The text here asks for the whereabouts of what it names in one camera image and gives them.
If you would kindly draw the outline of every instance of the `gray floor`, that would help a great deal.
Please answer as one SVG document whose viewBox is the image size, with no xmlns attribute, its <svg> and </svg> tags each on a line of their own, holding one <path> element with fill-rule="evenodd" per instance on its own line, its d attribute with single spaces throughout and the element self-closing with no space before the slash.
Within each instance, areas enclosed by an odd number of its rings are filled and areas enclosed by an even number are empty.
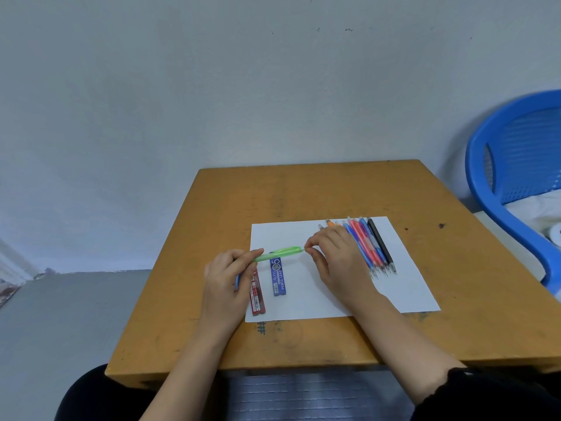
<svg viewBox="0 0 561 421">
<path fill-rule="evenodd" d="M 0 419 L 51 421 L 67 389 L 107 363 L 148 270 L 52 275 L 0 309 Z M 388 371 L 231 379 L 229 419 L 409 419 Z"/>
</svg>

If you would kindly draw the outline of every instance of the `white paper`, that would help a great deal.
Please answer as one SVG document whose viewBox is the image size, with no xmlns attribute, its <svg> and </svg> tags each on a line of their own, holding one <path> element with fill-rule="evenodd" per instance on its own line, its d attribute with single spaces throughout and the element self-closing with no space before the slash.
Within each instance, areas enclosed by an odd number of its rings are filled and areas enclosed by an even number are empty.
<svg viewBox="0 0 561 421">
<path fill-rule="evenodd" d="M 387 217 L 373 217 L 389 253 L 396 265 L 397 274 L 387 277 L 378 274 L 373 279 L 376 289 L 384 294 L 401 312 L 438 311 L 421 272 L 411 259 Z M 262 223 L 251 226 L 251 248 L 264 248 L 266 253 L 289 246 L 304 246 L 307 239 L 318 231 L 325 220 L 306 222 Z M 329 292 L 321 281 L 310 255 L 301 253 L 282 259 L 286 295 L 273 295 L 269 260 L 257 265 L 266 313 L 253 316 L 247 307 L 246 322 L 270 320 L 336 318 L 350 313 Z"/>
</svg>

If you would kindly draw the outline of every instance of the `wall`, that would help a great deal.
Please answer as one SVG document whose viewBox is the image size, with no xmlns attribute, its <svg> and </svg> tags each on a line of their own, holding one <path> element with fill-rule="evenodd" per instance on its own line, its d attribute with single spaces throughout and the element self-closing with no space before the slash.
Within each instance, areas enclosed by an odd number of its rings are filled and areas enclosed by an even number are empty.
<svg viewBox="0 0 561 421">
<path fill-rule="evenodd" d="M 561 86 L 558 0 L 0 0 L 0 237 L 150 268 L 198 169 L 420 158 Z"/>
</svg>

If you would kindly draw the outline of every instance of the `blue plastic chair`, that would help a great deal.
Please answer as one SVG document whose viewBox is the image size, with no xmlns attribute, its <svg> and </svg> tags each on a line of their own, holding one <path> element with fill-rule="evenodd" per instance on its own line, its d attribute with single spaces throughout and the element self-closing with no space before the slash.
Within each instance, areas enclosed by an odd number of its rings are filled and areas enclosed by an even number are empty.
<svg viewBox="0 0 561 421">
<path fill-rule="evenodd" d="M 483 210 L 537 257 L 541 283 L 557 294 L 561 251 L 503 205 L 561 189 L 561 90 L 524 96 L 490 115 L 467 145 L 466 176 Z"/>
</svg>

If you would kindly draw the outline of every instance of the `table top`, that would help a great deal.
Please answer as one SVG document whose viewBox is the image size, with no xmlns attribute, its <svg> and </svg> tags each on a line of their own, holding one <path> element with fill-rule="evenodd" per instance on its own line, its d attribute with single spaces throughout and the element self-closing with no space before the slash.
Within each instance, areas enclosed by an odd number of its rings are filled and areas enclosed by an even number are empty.
<svg viewBox="0 0 561 421">
<path fill-rule="evenodd" d="M 410 318 L 459 360 L 561 361 L 561 305 L 420 162 L 202 169 L 109 361 L 128 386 L 161 381 L 200 313 L 203 269 L 249 249 L 253 223 L 387 216 L 441 311 Z M 242 322 L 220 369 L 373 365 L 353 318 Z"/>
</svg>

